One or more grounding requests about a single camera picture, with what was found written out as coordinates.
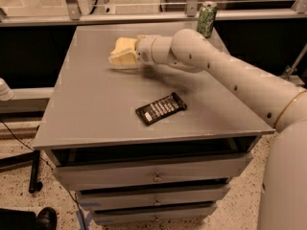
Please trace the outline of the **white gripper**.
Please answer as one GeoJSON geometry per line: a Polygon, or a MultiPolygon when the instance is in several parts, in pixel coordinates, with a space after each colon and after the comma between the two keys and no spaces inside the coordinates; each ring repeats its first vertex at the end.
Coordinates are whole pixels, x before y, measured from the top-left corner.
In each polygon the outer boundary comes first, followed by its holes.
{"type": "Polygon", "coordinates": [[[114,66],[135,65],[138,60],[144,64],[154,64],[153,46],[158,35],[139,34],[137,39],[136,51],[134,48],[114,49],[109,54],[108,61],[114,66]]]}

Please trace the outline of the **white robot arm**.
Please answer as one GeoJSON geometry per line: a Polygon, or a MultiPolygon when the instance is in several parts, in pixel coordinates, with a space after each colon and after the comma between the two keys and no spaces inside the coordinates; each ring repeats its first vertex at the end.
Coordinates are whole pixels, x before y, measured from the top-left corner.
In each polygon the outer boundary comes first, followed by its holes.
{"type": "Polygon", "coordinates": [[[307,230],[307,91],[216,49],[191,29],[120,37],[115,66],[164,64],[207,71],[278,135],[264,171],[257,230],[307,230]]]}

